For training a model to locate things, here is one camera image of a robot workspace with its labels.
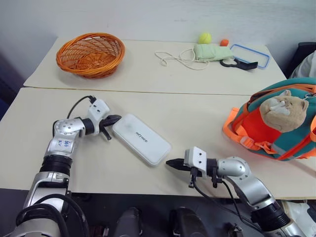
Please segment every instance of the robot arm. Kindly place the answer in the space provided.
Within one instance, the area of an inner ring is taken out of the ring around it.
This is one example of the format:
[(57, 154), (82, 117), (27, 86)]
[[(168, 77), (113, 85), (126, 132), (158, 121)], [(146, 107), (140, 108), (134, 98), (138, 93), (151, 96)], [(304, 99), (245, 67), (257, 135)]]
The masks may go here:
[[(68, 191), (70, 168), (80, 137), (97, 135), (101, 131), (108, 140), (111, 139), (105, 127), (117, 122), (121, 116), (108, 116), (110, 109), (103, 100), (92, 96), (89, 98), (91, 106), (86, 118), (62, 119), (54, 123), (53, 138), (49, 142), (39, 173), (36, 174), (28, 192), (24, 210), (48, 195), (70, 195)], [(42, 203), (51, 205), (62, 214), (65, 213), (66, 204), (60, 198), (50, 198)], [(33, 212), (31, 217), (25, 214), (24, 220), (10, 236), (60, 237), (61, 233), (56, 222), (39, 210)]]
[(306, 237), (296, 223), (291, 220), (276, 202), (266, 186), (256, 178), (247, 162), (239, 157), (227, 159), (207, 159), (206, 152), (198, 147), (186, 150), (184, 159), (169, 160), (171, 167), (191, 171), (191, 182), (197, 176), (212, 177), (213, 187), (222, 179), (229, 181), (253, 222), (258, 223), (267, 237)]

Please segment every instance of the black cable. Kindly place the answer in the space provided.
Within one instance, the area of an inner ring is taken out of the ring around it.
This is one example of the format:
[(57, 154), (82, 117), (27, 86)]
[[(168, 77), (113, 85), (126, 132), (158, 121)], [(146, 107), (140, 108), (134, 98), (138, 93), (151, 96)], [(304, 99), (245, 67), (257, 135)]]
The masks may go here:
[(92, 95), (86, 95), (86, 96), (84, 96), (84, 97), (82, 97), (81, 99), (79, 99), (73, 106), (72, 106), (72, 108), (70, 109), (70, 111), (69, 111), (69, 113), (68, 113), (68, 115), (67, 115), (67, 118), (69, 119), (69, 117), (70, 117), (70, 114), (72, 113), (72, 111), (74, 110), (74, 108), (82, 101), (82, 100), (84, 100), (85, 98), (89, 98), (90, 99), (90, 102), (93, 104), (94, 103), (94, 101), (96, 101), (96, 98), (94, 97), (94, 96), (92, 96)]
[(229, 195), (231, 196), (231, 199), (232, 199), (232, 201), (233, 201), (233, 203), (234, 203), (234, 206), (235, 206), (235, 209), (236, 209), (236, 211), (237, 211), (237, 215), (238, 215), (239, 219), (241, 220), (241, 222), (243, 222), (245, 225), (247, 225), (247, 226), (253, 228), (254, 230), (256, 230), (256, 231), (262, 233), (262, 231), (261, 231), (258, 227), (256, 227), (254, 224), (252, 224), (252, 223), (249, 224), (249, 223), (245, 222), (245, 221), (242, 219), (242, 215), (241, 215), (240, 212), (239, 212), (239, 209), (238, 209), (238, 207), (237, 207), (236, 200), (235, 200), (234, 197), (233, 197), (233, 194), (232, 194), (231, 189), (229, 188), (229, 186), (227, 185), (227, 183), (226, 183), (224, 180), (222, 181), (222, 183), (225, 185), (225, 187), (227, 188), (227, 191), (228, 191)]
[(16, 226), (19, 226), (23, 222), (23, 215), (31, 210), (37, 210), (37, 209), (44, 209), (47, 210), (54, 218), (58, 225), (61, 237), (70, 237), (68, 233), (68, 229), (65, 223), (64, 218), (62, 217), (61, 213), (52, 205), (49, 204), (34, 204), (32, 206), (29, 206), (19, 212), (15, 219)]
[(41, 199), (39, 199), (37, 202), (35, 202), (35, 204), (41, 203), (47, 199), (51, 199), (51, 198), (59, 198), (65, 202), (67, 202), (77, 213), (78, 217), (80, 218), (80, 225), (82, 228), (82, 232), (83, 232), (83, 236), (84, 237), (89, 237), (89, 225), (87, 222), (87, 219), (83, 213), (83, 211), (81, 210), (81, 208), (79, 207), (79, 205), (72, 200), (71, 198), (62, 195), (62, 194), (50, 194), (47, 196), (42, 197)]
[[(211, 198), (211, 197), (209, 197), (208, 195), (206, 195), (205, 193), (203, 193), (202, 190), (199, 189), (199, 187), (197, 186), (195, 179), (193, 179), (192, 182), (193, 182), (194, 188), (195, 188), (203, 197), (205, 197), (205, 198), (208, 199), (209, 201), (213, 202), (218, 208), (220, 208), (220, 209), (222, 209), (222, 210), (224, 210), (224, 211), (227, 211), (227, 212), (229, 212), (229, 213), (231, 213), (231, 214), (234, 214), (234, 215), (236, 215), (236, 216), (239, 216), (237, 212), (235, 212), (235, 211), (233, 211), (233, 210), (230, 210), (230, 209), (227, 208), (227, 207), (224, 207), (223, 205), (219, 204), (216, 200), (214, 200), (213, 198)], [(242, 216), (242, 215), (240, 215), (240, 216), (241, 216), (241, 218), (242, 218), (243, 220), (245, 220), (246, 222), (252, 224), (252, 221), (251, 221), (251, 220), (247, 219), (246, 217), (244, 217), (244, 216)]]

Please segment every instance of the backpack buckle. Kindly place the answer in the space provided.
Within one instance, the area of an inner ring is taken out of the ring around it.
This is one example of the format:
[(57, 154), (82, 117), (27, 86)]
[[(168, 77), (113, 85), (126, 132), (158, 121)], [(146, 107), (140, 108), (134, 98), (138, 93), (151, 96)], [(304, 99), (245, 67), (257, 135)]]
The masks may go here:
[(252, 138), (246, 136), (243, 136), (239, 143), (247, 149), (251, 149), (255, 145), (255, 141)]

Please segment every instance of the teal backpack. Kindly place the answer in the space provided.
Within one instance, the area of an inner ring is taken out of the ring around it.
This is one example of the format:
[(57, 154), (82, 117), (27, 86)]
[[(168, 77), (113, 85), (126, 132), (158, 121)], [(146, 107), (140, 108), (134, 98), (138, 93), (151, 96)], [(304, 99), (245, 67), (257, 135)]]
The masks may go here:
[(233, 108), (224, 133), (278, 160), (316, 157), (316, 78), (280, 81)]

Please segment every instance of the orange wicker basket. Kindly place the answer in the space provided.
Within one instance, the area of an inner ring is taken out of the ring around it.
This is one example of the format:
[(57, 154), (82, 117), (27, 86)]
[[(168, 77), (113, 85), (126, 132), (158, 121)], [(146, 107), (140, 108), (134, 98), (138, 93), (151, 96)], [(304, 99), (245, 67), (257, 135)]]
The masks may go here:
[(88, 33), (65, 43), (56, 54), (58, 66), (85, 78), (104, 78), (123, 60), (125, 46), (115, 36)]

